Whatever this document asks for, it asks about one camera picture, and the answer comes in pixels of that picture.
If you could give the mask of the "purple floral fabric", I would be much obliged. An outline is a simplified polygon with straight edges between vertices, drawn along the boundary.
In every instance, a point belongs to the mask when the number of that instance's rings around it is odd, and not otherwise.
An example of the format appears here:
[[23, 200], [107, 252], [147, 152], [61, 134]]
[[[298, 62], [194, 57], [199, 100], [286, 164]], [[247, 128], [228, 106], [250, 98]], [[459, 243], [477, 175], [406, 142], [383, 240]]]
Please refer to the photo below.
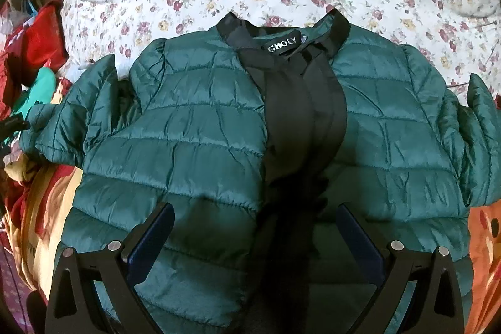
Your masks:
[[30, 289], [19, 278], [5, 231], [1, 231], [1, 293], [23, 333], [33, 333], [25, 304]]

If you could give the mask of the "teal green sweater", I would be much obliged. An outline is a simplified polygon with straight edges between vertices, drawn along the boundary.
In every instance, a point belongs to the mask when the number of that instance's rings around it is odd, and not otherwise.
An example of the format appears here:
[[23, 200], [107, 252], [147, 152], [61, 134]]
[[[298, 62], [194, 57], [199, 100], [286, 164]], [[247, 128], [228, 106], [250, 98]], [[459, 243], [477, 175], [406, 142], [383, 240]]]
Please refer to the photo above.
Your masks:
[[22, 91], [13, 105], [12, 116], [22, 114], [26, 118], [29, 110], [37, 103], [50, 103], [56, 90], [56, 76], [50, 68], [40, 68], [32, 86]]

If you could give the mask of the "yellow red rose blanket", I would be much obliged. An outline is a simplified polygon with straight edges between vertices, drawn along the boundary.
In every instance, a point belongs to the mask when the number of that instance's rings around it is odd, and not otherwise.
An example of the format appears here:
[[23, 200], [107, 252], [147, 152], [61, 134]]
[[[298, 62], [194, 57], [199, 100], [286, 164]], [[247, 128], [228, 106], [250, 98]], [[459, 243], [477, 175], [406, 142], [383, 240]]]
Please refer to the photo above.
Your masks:
[[50, 103], [29, 110], [30, 127], [7, 140], [10, 154], [1, 160], [1, 228], [19, 278], [43, 298], [51, 291], [65, 221], [82, 177], [79, 153], [44, 138], [42, 130], [70, 85], [56, 79]]

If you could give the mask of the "dark green quilted puffer jacket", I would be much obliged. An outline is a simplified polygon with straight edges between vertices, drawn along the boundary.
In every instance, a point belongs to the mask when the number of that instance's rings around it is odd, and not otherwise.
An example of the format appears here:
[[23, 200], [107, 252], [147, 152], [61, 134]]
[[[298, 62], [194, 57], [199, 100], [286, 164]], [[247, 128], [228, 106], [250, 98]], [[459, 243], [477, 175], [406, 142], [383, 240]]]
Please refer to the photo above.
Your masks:
[[[500, 112], [482, 79], [460, 102], [415, 48], [332, 11], [299, 30], [228, 14], [217, 27], [154, 40], [126, 79], [113, 56], [88, 68], [63, 102], [30, 109], [24, 153], [82, 170], [60, 248], [103, 248], [161, 202], [173, 232], [140, 298], [165, 333], [221, 333], [244, 299], [245, 257], [261, 205], [267, 124], [246, 65], [320, 60], [346, 98], [346, 135], [321, 153], [329, 184], [314, 229], [311, 333], [344, 333], [374, 291], [333, 213], [350, 202], [412, 250], [450, 249], [465, 313], [473, 309], [470, 211], [500, 196]], [[273, 43], [299, 34], [283, 53]]]

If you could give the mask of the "red satin jacket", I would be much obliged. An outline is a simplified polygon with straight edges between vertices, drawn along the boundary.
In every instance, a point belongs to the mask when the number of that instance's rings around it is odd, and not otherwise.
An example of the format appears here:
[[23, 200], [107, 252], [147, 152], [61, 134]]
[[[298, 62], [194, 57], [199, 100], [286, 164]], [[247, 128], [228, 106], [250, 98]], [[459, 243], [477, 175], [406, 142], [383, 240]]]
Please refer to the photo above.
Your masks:
[[68, 59], [60, 11], [62, 0], [43, 6], [18, 26], [1, 50], [1, 118], [7, 118], [22, 86], [34, 84], [40, 68], [57, 72]]

